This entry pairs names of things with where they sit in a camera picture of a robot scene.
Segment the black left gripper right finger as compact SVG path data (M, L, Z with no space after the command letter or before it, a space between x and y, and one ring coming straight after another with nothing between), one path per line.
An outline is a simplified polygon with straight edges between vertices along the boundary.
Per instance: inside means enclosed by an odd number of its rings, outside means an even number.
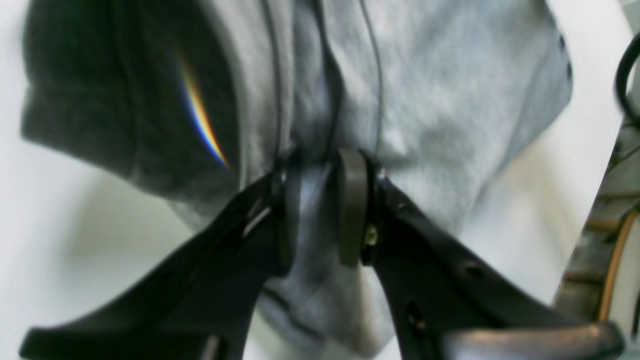
M611 322L563 316L437 227L365 152L337 153L339 259L372 267L404 360L615 360Z

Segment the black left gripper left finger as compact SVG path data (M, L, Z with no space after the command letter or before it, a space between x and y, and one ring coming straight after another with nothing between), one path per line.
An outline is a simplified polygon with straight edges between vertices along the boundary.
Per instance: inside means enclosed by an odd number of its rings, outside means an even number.
M114 300L63 325L34 327L24 360L240 360L265 283L295 259L300 157L236 194L204 230Z

